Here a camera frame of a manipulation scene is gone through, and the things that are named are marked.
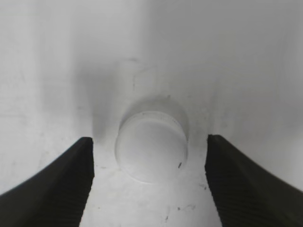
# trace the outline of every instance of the white cap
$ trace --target white cap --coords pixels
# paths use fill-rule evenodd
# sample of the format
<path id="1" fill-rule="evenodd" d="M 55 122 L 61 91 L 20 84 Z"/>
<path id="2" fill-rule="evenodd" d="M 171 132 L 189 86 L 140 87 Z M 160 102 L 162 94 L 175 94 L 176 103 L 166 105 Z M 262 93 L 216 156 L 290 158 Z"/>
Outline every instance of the white cap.
<path id="1" fill-rule="evenodd" d="M 171 116 L 148 111 L 135 114 L 121 127 L 116 160 L 137 181 L 162 183 L 178 175 L 187 160 L 187 139 Z"/>

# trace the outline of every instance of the white plastic part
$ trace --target white plastic part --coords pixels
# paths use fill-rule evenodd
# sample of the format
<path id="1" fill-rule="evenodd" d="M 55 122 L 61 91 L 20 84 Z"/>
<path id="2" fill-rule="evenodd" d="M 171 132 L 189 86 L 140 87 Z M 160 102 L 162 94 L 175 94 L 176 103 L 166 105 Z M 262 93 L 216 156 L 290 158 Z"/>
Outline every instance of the white plastic part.
<path id="1" fill-rule="evenodd" d="M 176 177 L 187 160 L 187 139 L 180 124 L 161 112 L 129 118 L 116 140 L 116 160 L 123 171 L 144 183 Z"/>

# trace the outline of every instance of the circular top surface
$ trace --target circular top surface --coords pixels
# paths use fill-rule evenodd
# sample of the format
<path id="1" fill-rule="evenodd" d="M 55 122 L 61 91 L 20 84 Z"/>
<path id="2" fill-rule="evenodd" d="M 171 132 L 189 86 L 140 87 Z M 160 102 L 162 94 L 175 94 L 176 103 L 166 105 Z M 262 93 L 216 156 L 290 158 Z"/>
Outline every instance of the circular top surface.
<path id="1" fill-rule="evenodd" d="M 122 170 L 140 182 L 165 182 L 184 166 L 187 140 L 169 115 L 139 113 L 123 124 L 116 141 L 116 159 Z"/>

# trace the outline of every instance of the white cylindrical object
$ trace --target white cylindrical object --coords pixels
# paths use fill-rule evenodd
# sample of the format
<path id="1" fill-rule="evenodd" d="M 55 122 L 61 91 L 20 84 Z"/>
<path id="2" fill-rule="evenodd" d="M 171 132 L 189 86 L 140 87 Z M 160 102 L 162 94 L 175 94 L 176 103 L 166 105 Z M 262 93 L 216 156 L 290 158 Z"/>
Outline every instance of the white cylindrical object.
<path id="1" fill-rule="evenodd" d="M 166 113 L 135 114 L 121 127 L 116 160 L 133 179 L 162 183 L 176 177 L 187 160 L 187 139 L 180 124 Z"/>

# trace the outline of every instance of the white background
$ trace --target white background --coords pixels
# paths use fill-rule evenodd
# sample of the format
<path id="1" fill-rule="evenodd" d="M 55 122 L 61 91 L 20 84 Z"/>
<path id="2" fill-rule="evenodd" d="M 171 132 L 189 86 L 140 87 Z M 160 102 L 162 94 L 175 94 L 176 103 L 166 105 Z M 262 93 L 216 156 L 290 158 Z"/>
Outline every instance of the white background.
<path id="1" fill-rule="evenodd" d="M 204 176 L 209 133 L 303 190 L 302 9 L 299 0 L 0 0 L 0 193 L 92 136 L 82 227 L 218 227 Z M 187 166 L 157 186 L 132 181 L 113 157 L 124 114 L 153 98 L 189 119 Z"/>

